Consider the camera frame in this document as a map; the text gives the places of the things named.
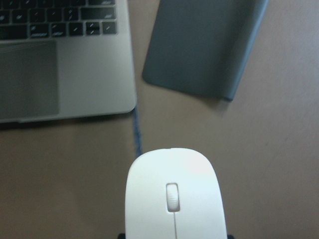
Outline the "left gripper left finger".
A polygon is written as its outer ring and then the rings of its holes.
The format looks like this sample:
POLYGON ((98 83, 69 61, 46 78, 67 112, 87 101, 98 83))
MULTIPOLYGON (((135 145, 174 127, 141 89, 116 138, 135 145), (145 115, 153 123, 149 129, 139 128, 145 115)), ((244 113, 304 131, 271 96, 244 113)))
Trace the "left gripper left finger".
POLYGON ((126 235, 125 234, 119 234, 117 239, 125 239, 126 238, 126 235))

